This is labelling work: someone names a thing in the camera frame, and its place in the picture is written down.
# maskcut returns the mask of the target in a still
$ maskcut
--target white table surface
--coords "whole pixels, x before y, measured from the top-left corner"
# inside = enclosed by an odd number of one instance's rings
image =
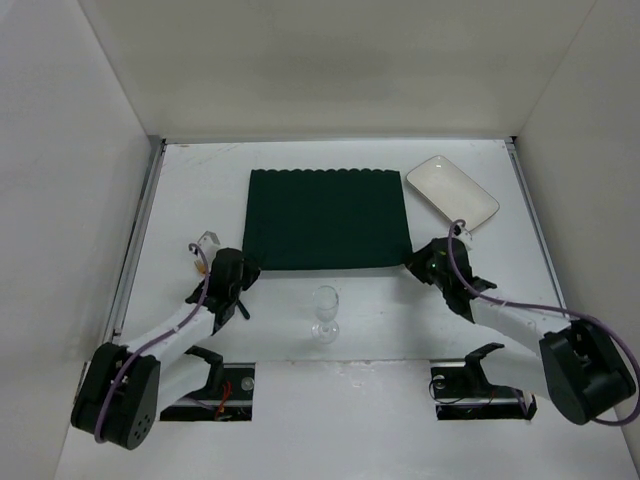
[[[133,452],[71,428],[57,480],[636,479],[622,431],[437,421],[425,361],[259,363],[253,420],[154,424]]]
[[[186,245],[204,230],[239,247],[251,168],[361,166],[405,174],[433,155],[460,166],[501,204],[475,235],[476,274],[521,300],[553,303],[544,260],[504,143],[385,140],[170,146],[149,222],[125,338],[173,313],[198,277]],[[414,247],[446,223],[410,189]],[[310,296],[338,288],[342,332],[310,341]],[[263,274],[205,345],[226,361],[460,357],[499,334],[447,311],[435,288],[401,269]],[[438,422],[425,361],[258,362],[253,420],[156,423],[134,452],[69,429],[57,480],[637,478],[622,431],[572,425],[538,399],[532,422]],[[612,418],[612,412],[605,418]]]
[[[501,140],[349,140],[170,145],[153,203],[126,315],[123,340],[168,318],[199,281],[189,242],[205,230],[241,248],[252,169],[390,168],[404,182],[414,250],[444,236],[447,222],[404,180],[434,155],[444,155],[500,203],[474,232],[474,273],[514,299],[557,302],[525,200]],[[328,284],[340,295],[340,337],[311,338],[313,291]],[[404,268],[263,272],[240,313],[201,343],[227,362],[259,360],[386,360],[462,357],[491,341],[518,348],[501,334],[450,312],[435,287]]]

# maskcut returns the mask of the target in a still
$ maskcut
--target white rectangular plate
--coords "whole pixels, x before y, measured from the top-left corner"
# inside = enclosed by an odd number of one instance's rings
[[[500,208],[495,198],[442,155],[411,170],[407,181],[449,221],[464,219],[467,230],[481,225]]]

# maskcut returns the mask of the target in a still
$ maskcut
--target red wire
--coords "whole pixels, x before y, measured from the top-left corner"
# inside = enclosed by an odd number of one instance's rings
[[[218,409],[216,410],[215,415],[213,416],[214,420],[218,419],[218,415],[222,412],[224,408],[224,404],[229,397],[231,396],[231,382],[227,380],[227,383],[222,386],[222,400],[220,400],[220,405],[218,405]]]

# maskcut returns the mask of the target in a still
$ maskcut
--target black cable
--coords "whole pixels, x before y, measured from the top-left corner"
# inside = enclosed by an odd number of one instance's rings
[[[429,382],[429,396],[433,399],[434,402],[438,402],[440,405],[453,405],[454,403],[458,403],[459,401],[464,400],[466,398],[466,397],[462,397],[457,400],[454,400],[453,402],[443,402],[441,400],[438,400],[435,397],[435,393],[431,393],[431,387],[433,387],[433,380]]]

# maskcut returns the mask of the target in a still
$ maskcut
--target small white object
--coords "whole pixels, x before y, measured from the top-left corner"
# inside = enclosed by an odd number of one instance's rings
[[[495,198],[442,155],[411,170],[407,181],[449,221],[464,219],[469,231],[500,208]]]
[[[467,250],[473,250],[473,236],[471,232],[462,226],[460,226],[460,234],[456,235],[456,238],[460,240],[467,247]]]
[[[197,244],[202,249],[209,262],[215,258],[218,250],[220,250],[220,240],[218,240],[218,236],[209,230],[202,234],[198,239]],[[198,255],[198,252],[194,251],[193,253],[198,257],[193,263],[198,269],[198,272],[200,272],[200,275],[204,275],[206,273],[206,269],[202,263],[202,259]]]

